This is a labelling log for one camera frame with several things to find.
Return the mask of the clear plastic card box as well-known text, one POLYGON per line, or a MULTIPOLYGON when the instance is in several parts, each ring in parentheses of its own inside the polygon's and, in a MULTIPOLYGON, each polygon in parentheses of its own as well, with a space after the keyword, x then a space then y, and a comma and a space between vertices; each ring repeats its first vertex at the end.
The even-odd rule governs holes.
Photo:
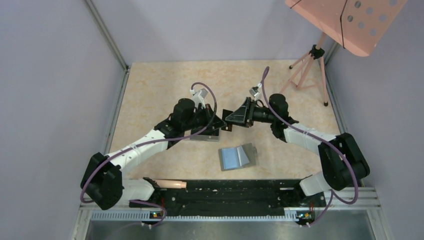
POLYGON ((191 141, 218 142, 220 140, 221 130, 219 128, 209 129, 201 132, 198 135, 192 135, 191 141))

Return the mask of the grey card holder wallet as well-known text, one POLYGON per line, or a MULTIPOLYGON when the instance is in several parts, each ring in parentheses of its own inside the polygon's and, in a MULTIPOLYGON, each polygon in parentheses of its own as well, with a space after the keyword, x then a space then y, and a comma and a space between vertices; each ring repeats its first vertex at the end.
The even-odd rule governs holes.
POLYGON ((256 165, 257 148, 252 143, 218 150, 221 171, 233 171, 256 165))

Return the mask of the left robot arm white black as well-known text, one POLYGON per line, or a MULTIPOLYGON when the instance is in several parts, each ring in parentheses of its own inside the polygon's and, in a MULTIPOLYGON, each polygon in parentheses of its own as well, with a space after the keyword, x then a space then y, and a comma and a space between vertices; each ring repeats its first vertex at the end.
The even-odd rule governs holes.
POLYGON ((136 142, 112 153, 92 155, 80 183, 80 201, 95 203, 102 210, 112 208, 123 195, 125 172, 186 139, 187 131, 194 137, 226 127, 216 110, 209 104, 201 106, 181 98, 166 119, 136 142))

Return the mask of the black VIP credit card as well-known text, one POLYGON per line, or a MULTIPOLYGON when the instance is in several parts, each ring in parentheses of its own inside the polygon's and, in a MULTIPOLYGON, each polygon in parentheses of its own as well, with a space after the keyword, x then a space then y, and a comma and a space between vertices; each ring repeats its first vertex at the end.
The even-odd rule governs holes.
POLYGON ((227 120, 227 117, 230 116, 233 113, 233 111, 231 110, 227 110, 227 109, 223 109, 222 110, 222 120, 226 123, 226 126, 222 127, 221 130, 222 131, 226 131, 226 132, 232 132, 233 131, 233 126, 234 124, 227 120))

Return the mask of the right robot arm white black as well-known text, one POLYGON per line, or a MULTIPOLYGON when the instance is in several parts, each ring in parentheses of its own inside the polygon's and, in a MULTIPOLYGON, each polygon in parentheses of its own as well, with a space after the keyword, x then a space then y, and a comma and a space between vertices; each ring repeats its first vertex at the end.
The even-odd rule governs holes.
POLYGON ((247 97, 235 111, 224 109, 222 118, 229 126, 244 128, 252 127, 255 122, 268 123, 277 139, 319 156, 322 170, 294 185, 293 200, 297 205, 307 206, 315 194, 343 190, 370 174, 369 165, 351 134, 327 134, 300 124, 289 115, 289 105, 280 93, 272 94, 268 104, 259 106, 247 97))

